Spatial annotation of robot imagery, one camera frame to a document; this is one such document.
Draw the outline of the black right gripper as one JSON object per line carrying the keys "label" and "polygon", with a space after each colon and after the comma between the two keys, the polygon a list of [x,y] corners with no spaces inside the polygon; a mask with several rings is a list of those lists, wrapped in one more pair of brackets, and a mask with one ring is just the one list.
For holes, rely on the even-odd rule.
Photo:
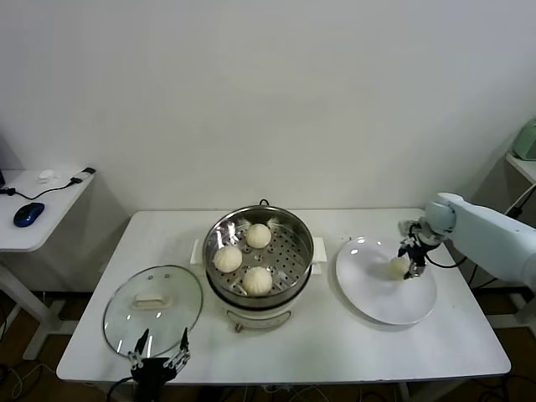
{"label": "black right gripper", "polygon": [[429,225],[411,225],[409,236],[400,241],[397,256],[409,255],[408,269],[404,279],[420,277],[426,267],[425,258],[430,251],[442,243],[442,236],[434,232]]}

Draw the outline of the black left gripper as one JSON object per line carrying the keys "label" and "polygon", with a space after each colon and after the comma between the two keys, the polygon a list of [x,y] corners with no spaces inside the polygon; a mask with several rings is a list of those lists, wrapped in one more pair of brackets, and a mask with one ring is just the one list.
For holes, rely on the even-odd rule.
{"label": "black left gripper", "polygon": [[191,357],[187,328],[184,328],[178,351],[168,359],[142,359],[148,336],[147,328],[137,339],[134,350],[127,354],[132,379],[137,383],[137,392],[159,392],[165,383],[174,379],[174,369],[183,369]]}

